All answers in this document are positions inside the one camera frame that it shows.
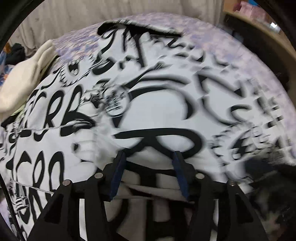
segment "metal bolt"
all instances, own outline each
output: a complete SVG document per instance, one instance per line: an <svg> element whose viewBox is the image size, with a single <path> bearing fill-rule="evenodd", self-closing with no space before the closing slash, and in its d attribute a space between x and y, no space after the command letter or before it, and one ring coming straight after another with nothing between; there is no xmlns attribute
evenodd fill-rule
<svg viewBox="0 0 296 241"><path fill-rule="evenodd" d="M204 179L204 178L205 178L205 175L203 175L202 173L197 173L197 174L195 175L195 177L196 177L197 179Z"/></svg>
<svg viewBox="0 0 296 241"><path fill-rule="evenodd" d="M68 179L63 181L64 186L68 186L70 183L71 183L71 181Z"/></svg>
<svg viewBox="0 0 296 241"><path fill-rule="evenodd" d="M235 185L235 182L234 181L229 181L229 185L230 186L234 186Z"/></svg>
<svg viewBox="0 0 296 241"><path fill-rule="evenodd" d="M96 179L100 179L100 178L102 178L104 175L103 175L103 173L101 173L101 172L98 172L98 173L96 173L95 175L94 175L94 177L96 178Z"/></svg>

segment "bed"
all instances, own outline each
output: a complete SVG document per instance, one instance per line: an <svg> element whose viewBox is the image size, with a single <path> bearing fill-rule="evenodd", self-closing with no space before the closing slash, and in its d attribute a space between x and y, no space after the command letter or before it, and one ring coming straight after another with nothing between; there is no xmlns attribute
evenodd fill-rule
<svg viewBox="0 0 296 241"><path fill-rule="evenodd" d="M235 63L235 66L239 67L242 72L253 76L263 89L269 90L276 97L283 116L288 117L282 121L283 127L286 132L289 132L291 143L296 141L296 123L293 121L296 118L296 112L284 88L266 65L232 36L199 19L171 13L140 14L128 16L126 19L174 28L183 32L184 38L193 43L196 48L216 55L217 59L224 63ZM61 58L53 65L52 71L56 71L73 59L89 57L97 48L99 39L97 29L101 24L72 31L55 39L54 45Z"/></svg>

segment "white fabric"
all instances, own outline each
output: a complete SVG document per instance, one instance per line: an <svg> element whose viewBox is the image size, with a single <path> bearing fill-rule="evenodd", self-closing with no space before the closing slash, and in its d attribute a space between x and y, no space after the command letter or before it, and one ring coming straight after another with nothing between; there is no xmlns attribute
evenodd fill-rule
<svg viewBox="0 0 296 241"><path fill-rule="evenodd" d="M218 25L223 0L46 0L17 28L9 43L29 55L49 39L108 19L150 12L170 12Z"/></svg>
<svg viewBox="0 0 296 241"><path fill-rule="evenodd" d="M227 174L245 192L250 157L277 151L295 163L276 97L255 79L183 38L137 37L124 28L105 33L96 52L42 81L21 120L8 125L0 170L11 178L17 218L27 234L64 179L88 179L118 150L129 154L134 169L125 172L118 191L129 207L116 231L132 241L157 232L145 230L146 217L168 215L151 217L146 200L133 200L131 189L184 200L176 177L167 173L173 151L214 180L226 182ZM109 220L122 203L106 203Z"/></svg>
<svg viewBox="0 0 296 241"><path fill-rule="evenodd" d="M41 70L55 55L52 40L48 40L33 57L13 68L0 90L0 122L7 119L26 101L40 81Z"/></svg>

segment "white and black patterned fabric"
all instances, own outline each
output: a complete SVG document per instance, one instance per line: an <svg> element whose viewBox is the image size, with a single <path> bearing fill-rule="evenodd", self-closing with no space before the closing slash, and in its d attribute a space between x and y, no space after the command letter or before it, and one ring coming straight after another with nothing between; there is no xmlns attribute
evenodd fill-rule
<svg viewBox="0 0 296 241"><path fill-rule="evenodd" d="M120 20L98 34L96 52L44 79L22 115L2 129L0 171L25 237L63 180L87 180L119 150L126 170L106 213L111 230L131 241L184 239L192 206L179 190L174 151L245 192L252 189L244 165L250 157L277 151L294 163L276 98L235 63L220 62L173 29ZM80 218L86 239L83 202Z"/></svg>

